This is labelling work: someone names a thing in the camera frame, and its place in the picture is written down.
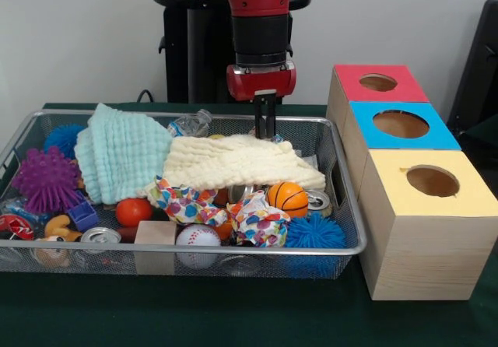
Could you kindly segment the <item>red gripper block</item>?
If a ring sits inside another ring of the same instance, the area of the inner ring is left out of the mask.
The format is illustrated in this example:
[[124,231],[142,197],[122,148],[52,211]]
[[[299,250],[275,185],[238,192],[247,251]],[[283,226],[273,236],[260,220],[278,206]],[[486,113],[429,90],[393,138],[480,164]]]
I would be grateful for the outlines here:
[[[242,68],[228,66],[226,82],[230,95],[235,100],[254,99],[255,136],[272,139],[275,136],[276,97],[290,95],[296,85],[296,69]],[[266,98],[266,123],[263,117],[264,97]]]

